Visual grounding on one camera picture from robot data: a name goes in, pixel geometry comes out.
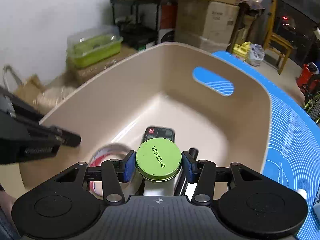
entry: concrete floor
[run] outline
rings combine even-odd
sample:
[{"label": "concrete floor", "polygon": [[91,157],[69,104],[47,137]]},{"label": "concrete floor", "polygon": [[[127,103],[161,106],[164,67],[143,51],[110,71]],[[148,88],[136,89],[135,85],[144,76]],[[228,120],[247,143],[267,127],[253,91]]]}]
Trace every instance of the concrete floor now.
[{"label": "concrete floor", "polygon": [[304,105],[304,96],[300,92],[299,87],[296,84],[296,78],[301,74],[301,67],[294,63],[291,59],[288,59],[284,70],[281,75],[278,74],[275,64],[275,55],[268,52],[265,60],[259,67],[253,67],[255,70],[260,72],[280,89],[286,92],[299,106]]}]

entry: bin handle hole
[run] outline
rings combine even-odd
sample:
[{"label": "bin handle hole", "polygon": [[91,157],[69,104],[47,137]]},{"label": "bin handle hole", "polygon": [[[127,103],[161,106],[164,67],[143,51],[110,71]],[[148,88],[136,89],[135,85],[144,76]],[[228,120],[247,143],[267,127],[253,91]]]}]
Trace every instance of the bin handle hole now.
[{"label": "bin handle hole", "polygon": [[193,70],[192,75],[195,81],[212,89],[224,97],[231,96],[235,91],[235,87],[232,82],[204,67],[196,67]]}]

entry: green lid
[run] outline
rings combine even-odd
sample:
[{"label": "green lid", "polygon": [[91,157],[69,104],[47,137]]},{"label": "green lid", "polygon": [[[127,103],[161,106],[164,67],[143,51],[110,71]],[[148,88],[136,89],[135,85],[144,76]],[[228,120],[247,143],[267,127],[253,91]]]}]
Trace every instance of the green lid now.
[{"label": "green lid", "polygon": [[181,152],[172,141],[153,138],[140,145],[136,162],[138,171],[145,179],[166,181],[178,174]]}]

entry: bag handle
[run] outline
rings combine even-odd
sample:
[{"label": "bag handle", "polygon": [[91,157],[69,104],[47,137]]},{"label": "bag handle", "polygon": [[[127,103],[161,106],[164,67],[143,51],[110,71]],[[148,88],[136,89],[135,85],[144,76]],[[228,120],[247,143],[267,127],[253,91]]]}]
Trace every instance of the bag handle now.
[{"label": "bag handle", "polygon": [[8,71],[11,73],[12,77],[14,78],[14,80],[18,86],[23,85],[22,80],[18,77],[17,73],[13,70],[13,68],[10,65],[5,65],[3,68],[3,83],[4,83],[5,89],[10,91],[8,80],[7,80],[7,72]]}]

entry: blue table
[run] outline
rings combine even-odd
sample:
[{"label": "blue table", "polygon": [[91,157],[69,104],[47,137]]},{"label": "blue table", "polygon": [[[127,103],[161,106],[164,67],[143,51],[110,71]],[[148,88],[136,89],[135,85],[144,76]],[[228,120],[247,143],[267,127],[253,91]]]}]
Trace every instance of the blue table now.
[{"label": "blue table", "polygon": [[[213,55],[247,73],[269,92],[272,116],[263,175],[290,189],[307,192],[309,212],[297,237],[300,240],[320,239],[320,223],[313,212],[320,185],[320,129],[286,93],[247,63],[227,52]],[[221,77],[213,79],[199,71],[196,78],[224,95],[233,92],[232,84]]]}]

